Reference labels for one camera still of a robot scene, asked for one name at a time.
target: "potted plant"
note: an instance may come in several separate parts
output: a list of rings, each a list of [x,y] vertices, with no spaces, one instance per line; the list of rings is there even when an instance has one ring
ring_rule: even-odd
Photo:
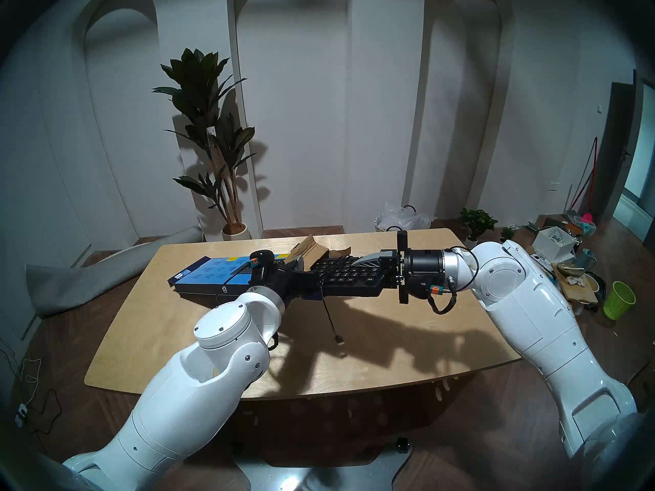
[[[211,172],[194,179],[182,175],[175,182],[193,192],[209,198],[225,220],[222,235],[224,240],[250,239],[245,223],[238,211],[236,190],[236,168],[251,155],[241,158],[244,146],[255,135],[255,128],[242,128],[234,123],[232,114],[220,115],[220,101],[229,90],[245,79],[225,87],[232,75],[218,84],[218,77],[229,58],[219,61],[217,52],[203,54],[196,49],[185,49],[181,59],[171,60],[170,67],[161,65],[162,70],[179,84],[179,88],[162,86],[153,93],[170,95],[175,108],[185,115],[191,124],[185,126],[186,135],[175,130],[166,130],[194,142],[209,159]]]
[[[514,231],[510,227],[504,227],[500,232],[500,242],[504,243],[514,237]]]
[[[480,237],[485,230],[493,230],[498,220],[494,220],[489,214],[482,209],[462,209],[462,220],[470,230],[470,234],[466,237],[464,242],[468,249],[477,246],[477,238]]]

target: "wooden table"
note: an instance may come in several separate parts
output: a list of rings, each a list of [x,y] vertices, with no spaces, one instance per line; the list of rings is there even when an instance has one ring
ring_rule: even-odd
[[[140,394],[159,369],[194,342],[208,308],[182,299],[167,279],[204,255],[238,257],[258,249],[287,253],[303,238],[173,244],[161,247],[125,300],[84,378],[89,386]],[[363,256],[396,247],[395,232],[316,236],[330,249]],[[461,244],[447,229],[412,230],[409,246]],[[337,346],[321,302],[295,299],[282,318],[269,370],[243,398],[282,398],[391,388],[487,369],[519,359],[473,294],[462,292],[448,314],[427,301],[398,303],[398,291],[375,298],[328,297],[345,344]],[[439,298],[443,308],[447,297]]]

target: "electrical outlet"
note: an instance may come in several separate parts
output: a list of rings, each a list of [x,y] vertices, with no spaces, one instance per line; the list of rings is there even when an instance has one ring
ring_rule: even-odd
[[[25,417],[28,415],[28,407],[25,406],[25,404],[20,403],[20,406],[18,407],[18,412],[16,412],[16,417],[14,419],[14,422],[19,428],[23,427],[23,422],[25,421]]]

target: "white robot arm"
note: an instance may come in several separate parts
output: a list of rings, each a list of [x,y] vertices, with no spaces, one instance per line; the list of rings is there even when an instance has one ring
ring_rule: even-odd
[[[193,329],[196,343],[160,369],[114,439],[64,465],[105,491],[148,489],[214,438],[268,369],[266,342],[283,313],[282,299],[263,286],[208,312]]]
[[[479,272],[472,291],[510,346],[544,379],[569,457],[604,423],[637,411],[627,387],[596,361],[568,302],[523,248],[487,242],[474,253]],[[460,261],[471,263],[467,255]],[[458,283],[467,279],[465,269],[463,276]]]
[[[401,302],[403,290],[431,300],[430,293],[455,289],[454,305],[456,292],[470,288],[510,346],[545,380],[569,457],[585,441],[595,441],[589,459],[602,456],[617,436],[611,427],[626,424],[621,419],[636,412],[635,402],[626,386],[598,365],[570,306],[523,248],[507,241],[482,243],[472,253],[412,251],[406,245],[401,251],[394,255]],[[289,283],[283,273],[202,317],[194,328],[196,343],[175,354],[151,380],[114,439],[64,465],[106,491],[142,490],[201,449],[268,368],[267,342],[290,301]]]

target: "mug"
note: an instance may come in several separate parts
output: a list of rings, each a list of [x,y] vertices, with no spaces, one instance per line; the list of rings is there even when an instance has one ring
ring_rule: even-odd
[[[575,265],[588,271],[596,265],[596,256],[593,254],[592,250],[583,248],[582,253],[575,259]]]

